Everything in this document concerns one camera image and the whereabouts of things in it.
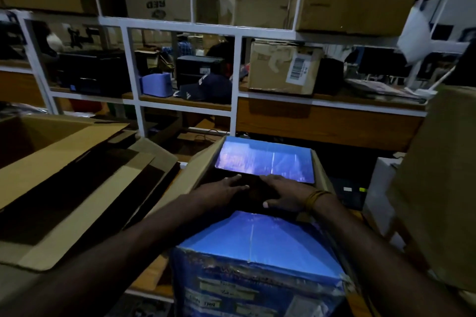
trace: person's right hand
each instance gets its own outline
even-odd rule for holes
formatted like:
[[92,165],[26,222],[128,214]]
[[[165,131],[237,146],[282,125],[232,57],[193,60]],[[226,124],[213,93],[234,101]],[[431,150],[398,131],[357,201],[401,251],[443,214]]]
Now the person's right hand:
[[279,194],[278,200],[267,200],[264,208],[279,208],[289,212],[301,212],[305,208],[306,199],[317,189],[304,183],[299,183],[282,176],[270,174],[259,176],[267,185]]

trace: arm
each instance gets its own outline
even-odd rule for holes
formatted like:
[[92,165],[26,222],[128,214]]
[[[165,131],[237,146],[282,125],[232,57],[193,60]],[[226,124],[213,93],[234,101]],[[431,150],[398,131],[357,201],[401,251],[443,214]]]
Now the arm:
[[[277,190],[279,200],[265,208],[302,211],[316,189],[281,176],[262,176]],[[332,194],[319,197],[312,207],[316,217],[344,249],[382,316],[472,316],[466,306],[427,276],[419,273],[389,243],[355,218]]]
[[79,255],[0,307],[0,316],[104,316],[134,279],[170,244],[170,236],[239,190],[240,175],[179,196],[131,228]]

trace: gold bracelet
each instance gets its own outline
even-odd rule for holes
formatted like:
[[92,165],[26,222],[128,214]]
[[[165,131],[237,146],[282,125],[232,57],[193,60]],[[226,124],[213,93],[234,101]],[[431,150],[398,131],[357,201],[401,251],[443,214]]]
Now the gold bracelet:
[[306,198],[306,202],[304,202],[306,211],[310,213],[312,211],[312,207],[314,206],[314,203],[316,202],[316,200],[318,200],[320,196],[324,194],[328,194],[328,193],[330,194],[330,192],[327,190],[316,190],[315,192],[312,192],[311,194],[309,194],[309,196]]

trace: barcode label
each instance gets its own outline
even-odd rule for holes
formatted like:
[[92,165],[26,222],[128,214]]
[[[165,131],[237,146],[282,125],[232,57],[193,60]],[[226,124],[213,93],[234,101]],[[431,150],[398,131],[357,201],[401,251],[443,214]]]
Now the barcode label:
[[289,66],[286,83],[304,85],[310,64],[310,55],[294,53],[291,65]]

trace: barcode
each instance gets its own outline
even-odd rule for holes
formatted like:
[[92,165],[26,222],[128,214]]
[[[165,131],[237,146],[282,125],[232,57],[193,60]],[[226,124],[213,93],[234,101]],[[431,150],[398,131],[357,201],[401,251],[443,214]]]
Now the barcode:
[[304,59],[302,58],[295,58],[293,69],[291,70],[291,74],[289,75],[289,79],[299,80],[302,74],[302,68],[304,66]]

